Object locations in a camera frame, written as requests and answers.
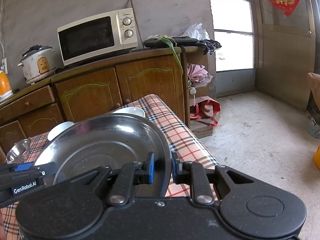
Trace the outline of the small steel bowl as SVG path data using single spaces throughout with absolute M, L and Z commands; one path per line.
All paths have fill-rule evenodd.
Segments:
M 15 143 L 11 150 L 7 153 L 7 164 L 20 164 L 26 161 L 30 155 L 30 139 L 23 139 Z

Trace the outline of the large steel plate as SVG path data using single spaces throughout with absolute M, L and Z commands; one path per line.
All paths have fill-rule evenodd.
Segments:
M 105 114 L 79 123 L 50 142 L 34 165 L 54 162 L 55 176 L 46 184 L 54 185 L 99 166 L 113 170 L 125 163 L 144 161 L 155 154 L 153 183 L 139 185 L 139 197 L 163 197 L 171 174 L 171 151 L 164 133 L 150 120 L 130 114 Z

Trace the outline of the plaid tablecloth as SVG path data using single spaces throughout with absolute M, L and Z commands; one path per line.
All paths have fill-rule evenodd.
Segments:
M 205 168 L 214 168 L 217 160 L 204 144 L 191 132 L 182 120 L 162 101 L 150 94 L 123 107 L 138 107 L 146 118 L 164 133 L 170 150 L 176 152 L 181 161 L 195 161 Z M 20 239 L 15 210 L 17 203 L 1 209 L 1 239 Z

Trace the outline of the red gift bag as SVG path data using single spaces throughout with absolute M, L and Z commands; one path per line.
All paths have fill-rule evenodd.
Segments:
M 208 96 L 195 98 L 190 103 L 190 119 L 212 127 L 218 125 L 220 112 L 220 103 Z

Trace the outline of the blue patterned ceramic bowl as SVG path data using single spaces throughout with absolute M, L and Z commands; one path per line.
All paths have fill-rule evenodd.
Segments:
M 73 125 L 74 125 L 74 122 L 72 122 L 72 121 L 66 121 L 66 122 L 62 122 L 62 123 L 56 125 L 48 133 L 48 136 L 47 136 L 48 141 L 52 141 L 58 135 L 60 135 L 63 131 L 65 131 L 66 129 L 70 128 Z

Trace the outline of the white ceramic bowl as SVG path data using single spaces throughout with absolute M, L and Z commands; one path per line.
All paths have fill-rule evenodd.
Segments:
M 141 118 L 145 118 L 145 111 L 139 107 L 125 107 L 115 110 L 113 114 L 118 115 L 134 115 L 139 116 Z

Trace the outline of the orange electric kettle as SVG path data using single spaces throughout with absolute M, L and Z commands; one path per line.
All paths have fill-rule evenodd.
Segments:
M 13 95 L 9 79 L 4 71 L 0 71 L 0 102 Z

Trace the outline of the pink cloth bundle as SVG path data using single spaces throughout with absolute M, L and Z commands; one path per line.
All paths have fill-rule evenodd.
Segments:
M 187 75 L 192 85 L 208 84 L 213 78 L 202 64 L 187 63 Z

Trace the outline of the wooden kitchen cabinet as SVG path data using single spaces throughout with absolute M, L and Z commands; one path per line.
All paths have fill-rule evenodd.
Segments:
M 1 161 L 12 146 L 64 121 L 79 122 L 146 95 L 159 96 L 185 119 L 181 50 L 146 49 L 64 70 L 1 103 Z

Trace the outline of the white power strip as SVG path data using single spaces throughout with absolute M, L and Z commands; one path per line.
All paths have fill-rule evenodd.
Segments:
M 6 57 L 4 57 L 1 60 L 1 71 L 5 72 L 6 75 L 8 74 L 8 66 L 7 66 L 7 58 Z

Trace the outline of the white rice cooker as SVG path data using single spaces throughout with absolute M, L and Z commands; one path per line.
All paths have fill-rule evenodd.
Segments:
M 17 65 L 22 68 L 27 84 L 33 84 L 56 71 L 56 53 L 51 46 L 34 45 L 30 47 Z

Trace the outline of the orange bucket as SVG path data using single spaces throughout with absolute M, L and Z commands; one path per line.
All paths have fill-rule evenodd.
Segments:
M 313 155 L 313 162 L 316 167 L 320 170 L 320 146 L 317 148 L 316 152 Z

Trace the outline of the cream microwave oven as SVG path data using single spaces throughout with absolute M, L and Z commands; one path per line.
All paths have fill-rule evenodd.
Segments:
M 97 14 L 57 29 L 63 65 L 138 46 L 132 8 Z

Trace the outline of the white plastic bag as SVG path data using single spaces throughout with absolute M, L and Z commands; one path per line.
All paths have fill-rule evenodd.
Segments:
M 197 40 L 209 40 L 209 34 L 206 29 L 203 29 L 202 23 L 193 24 L 186 29 L 183 33 L 183 36 L 187 36 L 189 38 L 194 38 Z

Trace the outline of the cardboard box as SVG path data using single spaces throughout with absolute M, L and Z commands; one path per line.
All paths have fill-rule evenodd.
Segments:
M 312 92 L 313 98 L 319 107 L 320 105 L 320 75 L 316 73 L 307 74 L 308 86 Z

